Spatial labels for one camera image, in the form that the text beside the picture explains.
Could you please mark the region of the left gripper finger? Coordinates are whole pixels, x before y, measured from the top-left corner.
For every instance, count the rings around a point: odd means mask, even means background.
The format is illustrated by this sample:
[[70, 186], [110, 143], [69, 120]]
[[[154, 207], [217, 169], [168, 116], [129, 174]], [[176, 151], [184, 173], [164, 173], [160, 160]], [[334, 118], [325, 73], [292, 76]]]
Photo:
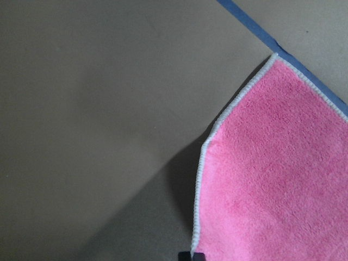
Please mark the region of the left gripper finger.
[[189, 251], [179, 252], [178, 261], [191, 261], [191, 253]]

